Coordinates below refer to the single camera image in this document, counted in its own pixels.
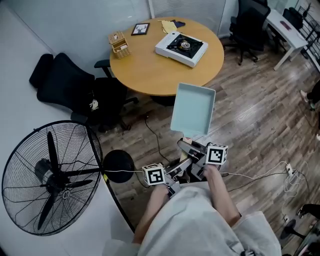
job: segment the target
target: portable gas stove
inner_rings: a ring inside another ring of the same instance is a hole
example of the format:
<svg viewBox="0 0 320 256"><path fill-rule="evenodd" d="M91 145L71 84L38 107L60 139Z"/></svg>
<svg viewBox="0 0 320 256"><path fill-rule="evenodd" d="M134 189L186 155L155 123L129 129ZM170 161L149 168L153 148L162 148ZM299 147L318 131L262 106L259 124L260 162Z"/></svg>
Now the portable gas stove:
<svg viewBox="0 0 320 256"><path fill-rule="evenodd" d="M155 52L193 68L202 55L204 55L207 48L208 44L206 42L173 31L158 42L155 46Z"/></svg>

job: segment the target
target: wooden basket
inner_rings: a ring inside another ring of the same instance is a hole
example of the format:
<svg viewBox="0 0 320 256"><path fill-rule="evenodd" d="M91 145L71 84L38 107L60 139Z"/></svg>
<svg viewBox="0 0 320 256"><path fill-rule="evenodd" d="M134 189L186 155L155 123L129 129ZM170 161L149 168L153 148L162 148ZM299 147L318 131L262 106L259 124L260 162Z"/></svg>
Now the wooden basket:
<svg viewBox="0 0 320 256"><path fill-rule="evenodd" d="M121 31L109 34L108 39L111 44L112 51L117 59L121 59L131 54L126 38Z"/></svg>

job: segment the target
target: round wooden table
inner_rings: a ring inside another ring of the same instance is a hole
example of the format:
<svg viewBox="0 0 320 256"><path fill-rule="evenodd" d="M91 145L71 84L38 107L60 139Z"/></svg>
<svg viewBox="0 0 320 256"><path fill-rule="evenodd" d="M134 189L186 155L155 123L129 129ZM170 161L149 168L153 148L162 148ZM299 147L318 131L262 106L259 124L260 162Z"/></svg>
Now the round wooden table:
<svg viewBox="0 0 320 256"><path fill-rule="evenodd" d="M159 20L185 23L177 30L187 36L208 43L208 49L195 67L189 67L155 52L156 44L166 36ZM206 26L180 17L159 17L141 23L150 23L147 34L131 35L134 27L123 34L131 54L117 59L110 54L111 70L128 88L151 96L174 96L179 83L204 86L220 71L224 63L224 50L218 37Z"/></svg>

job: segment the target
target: fan blade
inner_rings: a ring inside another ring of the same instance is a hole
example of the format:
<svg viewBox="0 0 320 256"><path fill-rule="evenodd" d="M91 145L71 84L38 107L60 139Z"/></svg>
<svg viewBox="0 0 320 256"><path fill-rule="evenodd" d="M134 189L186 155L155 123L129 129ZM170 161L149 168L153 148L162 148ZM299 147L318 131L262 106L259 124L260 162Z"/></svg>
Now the fan blade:
<svg viewBox="0 0 320 256"><path fill-rule="evenodd" d="M45 202L43 210L40 215L39 223L38 223L38 230L41 229L43 223L45 222L48 214L50 213L51 208L54 206L58 194L52 193L48 200Z"/></svg>
<svg viewBox="0 0 320 256"><path fill-rule="evenodd" d="M59 163L58 163L58 157L57 157L56 147L55 147L55 143L54 143L54 138L52 136L51 131L49 131L47 134L47 141L48 141L50 163L51 163L51 167L52 167L51 170L54 174L58 174Z"/></svg>
<svg viewBox="0 0 320 256"><path fill-rule="evenodd" d="M82 187L84 185L88 185L90 184L91 182L93 182L93 180L91 179L88 179L88 180L82 180L82 181L76 181L76 182L73 182L73 183L69 183L69 184L66 184L65 187L66 188L78 188L78 187Z"/></svg>

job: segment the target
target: white box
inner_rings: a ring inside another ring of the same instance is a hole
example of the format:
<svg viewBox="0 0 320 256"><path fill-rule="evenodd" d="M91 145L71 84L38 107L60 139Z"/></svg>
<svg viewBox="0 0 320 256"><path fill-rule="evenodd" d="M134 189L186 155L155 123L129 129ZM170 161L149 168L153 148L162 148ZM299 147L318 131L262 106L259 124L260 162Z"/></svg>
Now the white box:
<svg viewBox="0 0 320 256"><path fill-rule="evenodd" d="M166 183L164 168L160 164L150 164L142 167L143 177L149 186Z"/></svg>
<svg viewBox="0 0 320 256"><path fill-rule="evenodd" d="M208 146L206 152L206 164L222 166L227 161L228 146L214 144Z"/></svg>

